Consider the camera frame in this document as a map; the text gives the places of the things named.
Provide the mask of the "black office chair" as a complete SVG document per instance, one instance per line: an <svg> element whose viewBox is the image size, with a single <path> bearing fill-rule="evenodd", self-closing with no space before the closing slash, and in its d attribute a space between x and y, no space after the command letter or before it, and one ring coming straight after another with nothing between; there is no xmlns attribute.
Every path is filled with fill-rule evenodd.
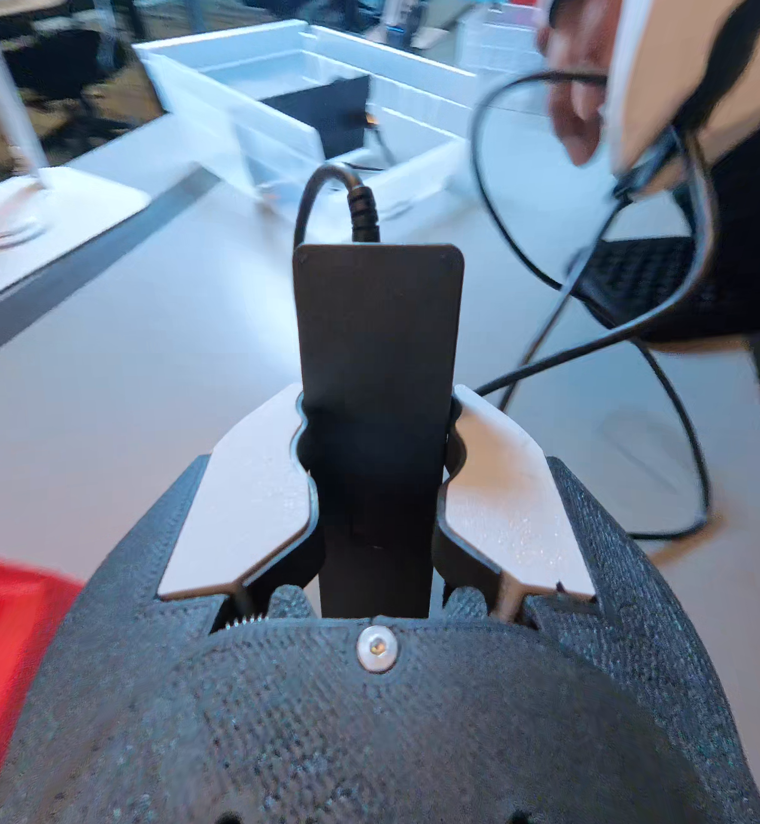
<svg viewBox="0 0 760 824"><path fill-rule="evenodd" d="M126 48L112 31L80 26L70 16L60 28L40 33L28 15L0 17L0 43L15 85L31 94L38 109L61 106L65 120L45 134L50 143L118 137L132 124L102 115L88 90L115 77L128 61Z"/></svg>

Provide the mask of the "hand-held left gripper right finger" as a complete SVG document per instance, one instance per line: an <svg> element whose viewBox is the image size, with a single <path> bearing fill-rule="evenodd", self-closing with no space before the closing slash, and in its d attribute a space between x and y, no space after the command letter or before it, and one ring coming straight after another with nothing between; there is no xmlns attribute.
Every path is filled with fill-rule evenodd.
<svg viewBox="0 0 760 824"><path fill-rule="evenodd" d="M587 603L595 588L543 450L507 414L457 385L437 499L437 571L513 620L527 596Z"/></svg>

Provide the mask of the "white document stand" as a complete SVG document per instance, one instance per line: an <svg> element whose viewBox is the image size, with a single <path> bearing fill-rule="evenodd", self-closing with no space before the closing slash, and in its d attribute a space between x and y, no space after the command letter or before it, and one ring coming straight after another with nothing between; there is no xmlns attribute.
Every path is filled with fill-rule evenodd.
<svg viewBox="0 0 760 824"><path fill-rule="evenodd" d="M54 2L0 2L0 16ZM147 193L50 167L0 47L0 129L15 162L0 182L0 294L148 207Z"/></svg>

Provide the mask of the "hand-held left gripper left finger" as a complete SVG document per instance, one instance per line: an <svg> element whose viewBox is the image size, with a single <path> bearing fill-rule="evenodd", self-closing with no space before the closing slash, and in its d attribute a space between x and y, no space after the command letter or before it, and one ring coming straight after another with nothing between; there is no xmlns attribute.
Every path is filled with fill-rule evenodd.
<svg viewBox="0 0 760 824"><path fill-rule="evenodd" d="M310 535L316 491L296 441L303 387L289 384L215 445L158 584L160 599L240 592Z"/></svg>

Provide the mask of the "person's right hand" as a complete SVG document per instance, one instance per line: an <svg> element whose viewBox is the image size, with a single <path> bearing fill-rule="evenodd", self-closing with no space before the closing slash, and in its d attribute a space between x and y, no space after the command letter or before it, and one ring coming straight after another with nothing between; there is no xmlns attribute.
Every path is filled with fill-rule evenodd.
<svg viewBox="0 0 760 824"><path fill-rule="evenodd" d="M537 48L547 67L563 72L606 74L611 66L621 2L539 2ZM602 131L604 87L558 83L548 106L553 130L578 167L596 152Z"/></svg>

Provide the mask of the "black mesh wrist rest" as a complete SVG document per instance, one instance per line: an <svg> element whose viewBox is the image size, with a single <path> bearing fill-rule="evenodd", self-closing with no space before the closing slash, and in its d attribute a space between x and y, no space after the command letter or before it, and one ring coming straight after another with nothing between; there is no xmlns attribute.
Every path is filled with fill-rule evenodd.
<svg viewBox="0 0 760 824"><path fill-rule="evenodd" d="M608 328L662 304L683 283L694 254L684 236L602 241L575 295ZM760 242L721 242L711 270L691 299L642 333L647 343L760 332Z"/></svg>

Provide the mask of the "red plastic bin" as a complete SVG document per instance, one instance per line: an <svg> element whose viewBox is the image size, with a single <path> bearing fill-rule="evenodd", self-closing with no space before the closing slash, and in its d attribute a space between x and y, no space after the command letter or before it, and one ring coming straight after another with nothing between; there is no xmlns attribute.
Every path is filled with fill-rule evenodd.
<svg viewBox="0 0 760 824"><path fill-rule="evenodd" d="M0 769L24 699L84 583L0 561Z"/></svg>

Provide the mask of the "black usb hub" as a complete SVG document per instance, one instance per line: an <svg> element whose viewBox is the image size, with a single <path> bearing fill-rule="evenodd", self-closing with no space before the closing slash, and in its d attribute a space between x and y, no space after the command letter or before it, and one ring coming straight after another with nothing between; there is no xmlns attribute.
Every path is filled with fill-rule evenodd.
<svg viewBox="0 0 760 824"><path fill-rule="evenodd" d="M428 615L464 270L451 244L293 253L324 617Z"/></svg>

